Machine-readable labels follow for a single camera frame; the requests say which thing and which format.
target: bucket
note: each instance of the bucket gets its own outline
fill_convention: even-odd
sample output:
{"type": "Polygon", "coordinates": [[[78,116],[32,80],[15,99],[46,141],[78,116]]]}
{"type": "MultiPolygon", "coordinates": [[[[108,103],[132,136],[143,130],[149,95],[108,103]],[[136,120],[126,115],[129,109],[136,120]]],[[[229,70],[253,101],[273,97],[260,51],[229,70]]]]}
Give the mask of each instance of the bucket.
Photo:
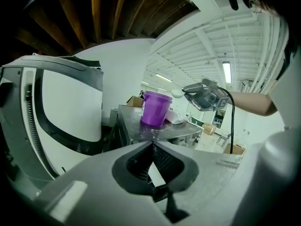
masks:
{"type": "Polygon", "coordinates": [[[142,103],[141,121],[150,126],[162,126],[172,100],[169,96],[147,91],[142,103]]]}

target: fluorescent light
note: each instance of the fluorescent light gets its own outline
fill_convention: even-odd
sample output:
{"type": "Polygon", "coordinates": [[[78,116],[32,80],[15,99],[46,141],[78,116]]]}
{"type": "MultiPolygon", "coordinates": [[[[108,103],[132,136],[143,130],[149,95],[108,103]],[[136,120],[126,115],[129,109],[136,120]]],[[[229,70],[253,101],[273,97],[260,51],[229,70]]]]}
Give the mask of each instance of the fluorescent light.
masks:
{"type": "Polygon", "coordinates": [[[231,66],[230,66],[230,62],[223,62],[222,66],[224,67],[226,83],[231,83],[231,66]]]}
{"type": "Polygon", "coordinates": [[[164,80],[167,80],[167,81],[169,81],[169,82],[172,82],[171,80],[169,80],[169,79],[163,77],[162,75],[156,74],[156,76],[158,76],[158,77],[160,77],[160,78],[162,78],[162,79],[164,79],[164,80]]]}

